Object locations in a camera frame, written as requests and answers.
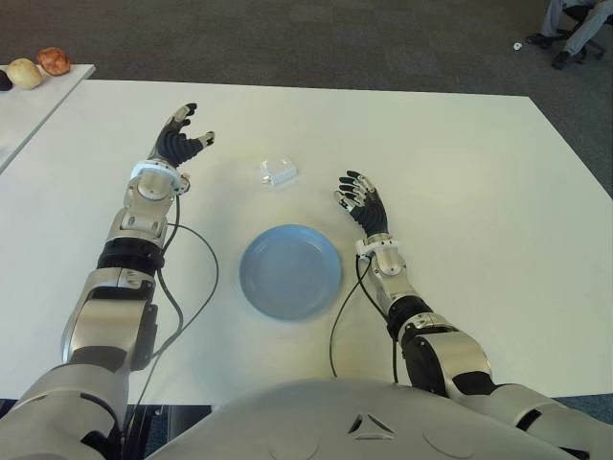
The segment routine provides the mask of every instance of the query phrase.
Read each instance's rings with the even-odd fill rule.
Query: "chair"
[[[591,9],[592,9],[592,7],[583,7],[583,6],[569,7],[567,9],[565,9],[564,13],[567,16],[569,16],[570,18],[576,20],[577,21],[577,25],[573,28],[572,31],[568,31],[566,29],[557,29],[557,32],[559,33],[559,35],[551,37],[548,40],[549,44],[551,44],[551,43],[553,43],[555,41],[567,40],[572,34],[575,33],[575,31],[579,27],[581,27],[581,25],[583,24],[583,21],[585,21],[585,19],[587,18],[587,15],[589,14]],[[610,26],[613,26],[613,14],[611,14],[606,19],[606,22],[604,24],[608,24]],[[594,40],[589,40],[587,43],[585,43],[585,46],[583,46],[583,48],[579,52],[579,56],[578,56],[578,58],[576,58],[576,60],[578,62],[581,62],[581,61],[583,61],[585,59],[585,57],[587,56],[587,50],[585,48],[587,48],[588,45],[591,46],[592,48],[594,48],[595,50],[597,50],[596,59],[602,59],[602,56],[604,56],[604,52],[606,50],[600,44],[596,43]]]

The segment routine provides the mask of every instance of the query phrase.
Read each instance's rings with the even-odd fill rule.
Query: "blue plate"
[[[341,281],[329,240],[312,228],[281,225],[253,240],[240,261],[240,285],[262,313],[298,320],[324,311]]]

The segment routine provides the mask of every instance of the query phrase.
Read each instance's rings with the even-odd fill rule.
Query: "person's leg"
[[[543,26],[540,28],[541,35],[554,36],[556,34],[559,17],[562,16],[562,11],[566,6],[565,3],[563,0],[551,0],[549,2],[549,7],[545,11]]]
[[[551,41],[549,41],[548,38],[556,36],[559,18],[562,16],[562,12],[565,8],[574,7],[576,5],[589,6],[593,5],[595,2],[596,0],[550,0],[549,6],[545,11],[545,18],[543,19],[540,33],[528,36],[526,41],[532,45],[540,46],[541,48],[548,48],[551,45]]]
[[[581,51],[585,43],[601,29],[602,24],[611,14],[613,14],[613,0],[604,0],[596,4],[581,27],[566,41],[564,51],[571,56]]]

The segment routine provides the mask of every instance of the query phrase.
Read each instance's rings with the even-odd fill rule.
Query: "chair leg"
[[[588,40],[586,45],[590,45],[592,48],[597,50],[597,53],[595,54],[596,59],[602,59],[606,50],[600,44],[596,43],[594,40]]]

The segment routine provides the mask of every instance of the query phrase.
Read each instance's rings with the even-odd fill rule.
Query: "gray carpet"
[[[563,72],[512,44],[545,0],[4,0],[0,62],[46,46],[93,62],[97,79],[530,96],[613,194],[609,49]]]

